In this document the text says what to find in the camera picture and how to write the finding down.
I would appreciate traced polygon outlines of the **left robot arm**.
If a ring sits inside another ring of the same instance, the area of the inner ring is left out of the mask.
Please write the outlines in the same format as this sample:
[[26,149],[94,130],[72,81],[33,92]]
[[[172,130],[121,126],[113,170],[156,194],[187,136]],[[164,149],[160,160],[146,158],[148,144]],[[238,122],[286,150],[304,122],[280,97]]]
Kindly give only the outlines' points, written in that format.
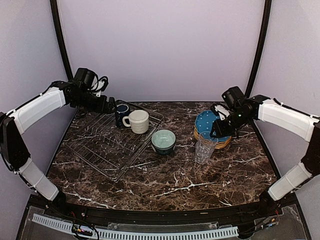
[[84,107],[90,111],[111,114],[115,110],[115,99],[101,93],[108,86],[108,78],[74,78],[68,82],[54,81],[39,95],[21,106],[0,114],[0,154],[9,171],[25,184],[51,201],[51,210],[60,218],[71,213],[65,203],[65,194],[58,189],[33,161],[23,134],[34,129],[35,124],[55,110],[64,106]]

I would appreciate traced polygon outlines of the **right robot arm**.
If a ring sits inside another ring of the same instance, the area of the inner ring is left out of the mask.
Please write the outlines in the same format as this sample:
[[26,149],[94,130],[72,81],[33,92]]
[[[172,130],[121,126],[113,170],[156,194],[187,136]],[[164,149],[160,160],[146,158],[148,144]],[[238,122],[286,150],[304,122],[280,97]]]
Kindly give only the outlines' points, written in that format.
[[255,213],[266,217],[274,210],[275,202],[320,174],[320,118],[275,98],[247,97],[237,86],[226,90],[222,98],[229,112],[213,123],[212,137],[233,135],[253,120],[266,123],[261,129],[263,138],[277,162],[298,161],[261,194]]

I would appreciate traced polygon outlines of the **white ribbed ceramic mug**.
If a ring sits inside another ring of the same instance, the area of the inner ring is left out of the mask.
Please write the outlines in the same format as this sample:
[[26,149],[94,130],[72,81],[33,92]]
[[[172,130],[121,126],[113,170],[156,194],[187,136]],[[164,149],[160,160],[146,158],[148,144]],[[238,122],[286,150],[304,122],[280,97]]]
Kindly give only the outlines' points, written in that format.
[[145,110],[134,110],[122,118],[125,127],[131,128],[135,134],[144,134],[149,129],[149,113]]

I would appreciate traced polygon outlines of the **dark blue ceramic mug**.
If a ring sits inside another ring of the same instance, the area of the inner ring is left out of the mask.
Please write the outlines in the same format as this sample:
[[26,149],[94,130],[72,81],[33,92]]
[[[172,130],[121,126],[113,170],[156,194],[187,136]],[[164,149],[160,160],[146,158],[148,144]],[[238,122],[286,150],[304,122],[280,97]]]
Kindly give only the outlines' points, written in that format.
[[128,117],[131,113],[130,107],[127,104],[119,104],[115,110],[115,124],[118,128],[125,128],[123,118]]

